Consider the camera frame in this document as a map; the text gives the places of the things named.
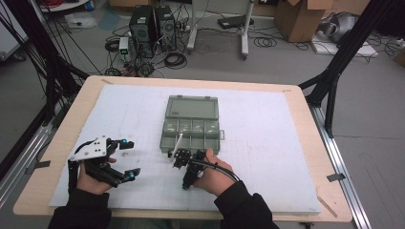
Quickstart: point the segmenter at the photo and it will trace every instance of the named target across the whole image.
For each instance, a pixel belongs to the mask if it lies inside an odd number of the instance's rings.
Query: gray floor
[[[98,26],[74,31],[72,37],[100,68],[106,66],[105,38],[112,30],[128,24],[128,17],[102,7],[91,12]],[[204,18],[200,25],[219,28],[218,16]],[[257,18],[255,28],[273,26],[271,19]],[[85,72],[95,69],[67,42],[74,64]],[[187,55],[181,70],[161,69],[150,77],[236,81],[297,85],[321,73],[332,56],[315,54],[311,47],[298,50],[277,40],[273,48],[259,48],[249,39],[249,56],[241,58],[239,37],[204,31],[198,36],[197,50]],[[375,47],[378,51],[384,47]],[[39,81],[30,61],[0,62],[0,114],[3,147],[0,159],[25,131],[44,104]],[[352,176],[372,228],[405,228],[405,68],[380,52],[368,63],[355,58],[344,71],[337,92],[333,132]],[[29,176],[24,176],[0,210],[2,228],[44,228],[49,218],[16,216],[12,206]],[[125,228],[127,222],[114,219],[112,228]],[[278,222],[282,228],[304,228],[296,222]],[[355,228],[352,223],[316,223],[314,228]]]

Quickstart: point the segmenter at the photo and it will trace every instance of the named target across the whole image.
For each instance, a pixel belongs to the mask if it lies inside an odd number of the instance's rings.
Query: gray plastic box
[[[217,155],[221,149],[218,98],[169,96],[162,129],[160,149],[164,154],[174,150],[182,133],[180,148],[193,154],[212,148]]]

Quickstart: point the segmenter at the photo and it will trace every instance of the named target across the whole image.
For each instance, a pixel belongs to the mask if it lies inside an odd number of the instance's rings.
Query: storage box lid
[[[305,0],[287,0],[292,6]],[[308,10],[330,10],[333,8],[333,0],[308,0]]]

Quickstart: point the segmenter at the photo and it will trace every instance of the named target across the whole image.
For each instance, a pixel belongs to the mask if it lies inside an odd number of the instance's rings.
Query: white stand
[[[187,49],[188,49],[188,54],[191,54],[191,52],[194,50],[194,45],[196,43],[196,37],[197,37],[197,28],[198,25],[196,24],[196,5],[194,4],[194,1],[192,1],[192,10],[191,10],[191,32],[190,32],[190,37],[188,38],[188,43],[187,43]],[[254,0],[249,0],[249,6],[247,8],[247,13],[246,13],[246,19],[245,19],[245,27],[242,30],[242,56],[244,60],[247,59],[247,55],[249,54],[249,47],[248,47],[248,42],[247,42],[247,31],[249,29],[249,22],[250,22],[250,17],[253,12],[253,6],[254,6]]]

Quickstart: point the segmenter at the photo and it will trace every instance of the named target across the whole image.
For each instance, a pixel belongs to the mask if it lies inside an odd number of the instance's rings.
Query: computer tower
[[[135,6],[129,22],[129,29],[137,55],[153,57],[153,46],[157,41],[153,7],[149,5]]]
[[[176,43],[176,21],[169,6],[155,7],[158,34],[162,51],[175,51]]]

